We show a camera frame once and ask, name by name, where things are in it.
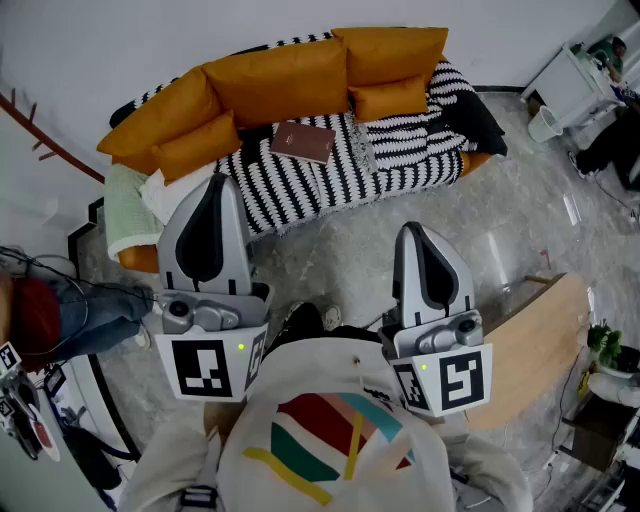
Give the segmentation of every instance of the light green towel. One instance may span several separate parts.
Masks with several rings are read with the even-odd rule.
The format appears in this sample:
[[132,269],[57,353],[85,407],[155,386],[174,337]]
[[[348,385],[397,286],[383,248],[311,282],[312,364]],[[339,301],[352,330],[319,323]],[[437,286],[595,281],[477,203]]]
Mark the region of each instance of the light green towel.
[[138,189],[148,176],[116,164],[105,180],[104,211],[107,252],[118,261],[118,253],[136,245],[155,245],[163,226],[147,210]]

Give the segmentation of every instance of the orange sofa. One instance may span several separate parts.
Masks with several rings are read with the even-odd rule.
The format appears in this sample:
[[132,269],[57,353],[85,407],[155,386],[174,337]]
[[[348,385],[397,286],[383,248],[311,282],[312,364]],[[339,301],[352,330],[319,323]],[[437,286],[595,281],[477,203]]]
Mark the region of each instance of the orange sofa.
[[[376,88],[414,76],[428,86],[447,29],[336,29],[333,35],[198,66],[128,115],[97,149],[142,174],[160,168],[168,184],[237,150],[236,130],[347,112],[352,86]],[[231,124],[212,124],[225,113]],[[460,157],[464,176],[491,155]],[[124,268],[158,272],[155,246],[129,247],[118,257]]]

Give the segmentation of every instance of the sofa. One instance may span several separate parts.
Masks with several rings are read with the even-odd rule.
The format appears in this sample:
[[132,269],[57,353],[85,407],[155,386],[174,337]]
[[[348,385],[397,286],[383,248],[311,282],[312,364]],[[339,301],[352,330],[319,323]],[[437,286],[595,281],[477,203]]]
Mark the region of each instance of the sofa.
[[[167,189],[205,168],[232,176],[252,240],[342,208],[451,185],[505,155],[506,146],[471,85],[442,56],[446,36],[434,28],[334,29],[205,63],[116,110],[98,151],[143,181],[164,179]],[[283,121],[333,129],[328,164],[272,154]],[[119,207],[110,176],[107,222]],[[158,272],[153,243],[118,248],[123,267]]]

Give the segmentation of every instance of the colorful stripe pattern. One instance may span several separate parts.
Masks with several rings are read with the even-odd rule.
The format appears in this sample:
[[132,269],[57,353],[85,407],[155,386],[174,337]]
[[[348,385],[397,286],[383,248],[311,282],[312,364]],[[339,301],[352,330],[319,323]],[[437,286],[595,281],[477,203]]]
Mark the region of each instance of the colorful stripe pattern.
[[[271,451],[247,448],[244,455],[266,464],[291,487],[326,505],[331,494],[321,483],[352,480],[369,439],[375,435],[376,443],[381,439],[391,443],[401,430],[402,424],[387,409],[365,396],[309,393],[278,406],[271,424]],[[327,463],[330,457],[320,452],[334,454],[333,467]],[[396,470],[410,467],[412,459],[409,451]]]

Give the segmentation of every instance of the orange cushion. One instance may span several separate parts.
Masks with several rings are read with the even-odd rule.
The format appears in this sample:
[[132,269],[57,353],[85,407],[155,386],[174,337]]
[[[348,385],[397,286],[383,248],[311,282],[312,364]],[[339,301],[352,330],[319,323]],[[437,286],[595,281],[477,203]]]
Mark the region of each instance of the orange cushion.
[[164,184],[179,180],[210,162],[237,151],[242,142],[233,125],[233,110],[161,146],[153,146],[153,156],[164,175]]
[[215,91],[202,69],[194,68],[163,89],[100,141],[98,151],[114,157],[135,157],[139,167],[123,164],[150,174],[151,146],[163,144],[220,115],[222,109]]
[[369,87],[349,87],[356,104],[356,123],[427,111],[422,76]]
[[336,28],[347,48],[349,85],[379,85],[423,75],[429,83],[447,42],[446,28]]
[[349,109],[340,41],[231,55],[202,67],[236,126],[256,126]]

